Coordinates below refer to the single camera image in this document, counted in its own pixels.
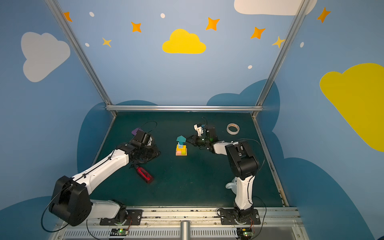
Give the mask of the teal house-shaped block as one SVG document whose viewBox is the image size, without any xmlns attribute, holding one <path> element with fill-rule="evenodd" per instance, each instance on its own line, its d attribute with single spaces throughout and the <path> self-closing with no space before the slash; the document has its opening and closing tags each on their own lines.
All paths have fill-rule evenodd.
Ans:
<svg viewBox="0 0 384 240">
<path fill-rule="evenodd" d="M 183 143 L 185 143 L 186 140 L 187 139 L 184 136 L 178 136 L 177 139 L 176 139 L 177 142 L 183 142 Z"/>
</svg>

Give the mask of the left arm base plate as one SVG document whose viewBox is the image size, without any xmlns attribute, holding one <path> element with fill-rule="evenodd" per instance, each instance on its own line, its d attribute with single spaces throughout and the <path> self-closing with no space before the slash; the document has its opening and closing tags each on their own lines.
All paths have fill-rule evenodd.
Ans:
<svg viewBox="0 0 384 240">
<path fill-rule="evenodd" d="M 114 218 L 103 218 L 101 226 L 138 226 L 141 223 L 143 210 L 125 209 L 120 210 Z"/>
</svg>

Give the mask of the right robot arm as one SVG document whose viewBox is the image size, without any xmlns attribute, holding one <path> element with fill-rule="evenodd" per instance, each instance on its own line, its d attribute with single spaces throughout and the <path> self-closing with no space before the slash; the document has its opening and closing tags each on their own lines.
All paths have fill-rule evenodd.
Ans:
<svg viewBox="0 0 384 240">
<path fill-rule="evenodd" d="M 253 182 L 260 164 L 248 141 L 214 142 L 209 137 L 193 135 L 187 138 L 187 142 L 195 147 L 204 147 L 216 155 L 228 157 L 236 181 L 235 213 L 239 219 L 251 216 L 254 213 Z"/>
</svg>

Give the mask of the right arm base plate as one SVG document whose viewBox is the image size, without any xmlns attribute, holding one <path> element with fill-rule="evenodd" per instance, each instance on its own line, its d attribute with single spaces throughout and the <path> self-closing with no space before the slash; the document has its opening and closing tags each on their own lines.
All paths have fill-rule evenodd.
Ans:
<svg viewBox="0 0 384 240">
<path fill-rule="evenodd" d="M 219 208 L 217 214 L 221 220 L 222 225 L 260 225 L 261 219 L 259 212 L 254 209 L 253 213 L 248 217 L 237 218 L 235 209 Z"/>
</svg>

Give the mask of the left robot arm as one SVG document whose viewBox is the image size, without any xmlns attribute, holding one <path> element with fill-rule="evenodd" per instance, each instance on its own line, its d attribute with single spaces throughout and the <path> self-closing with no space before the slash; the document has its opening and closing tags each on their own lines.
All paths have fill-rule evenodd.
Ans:
<svg viewBox="0 0 384 240">
<path fill-rule="evenodd" d="M 129 219 L 124 204 L 114 200 L 92 200 L 90 195 L 104 180 L 129 163 L 146 163 L 159 155 L 155 143 L 122 143 L 87 170 L 73 177 L 59 178 L 47 210 L 73 227 L 90 219 L 110 220 L 114 225 L 124 225 Z"/>
</svg>

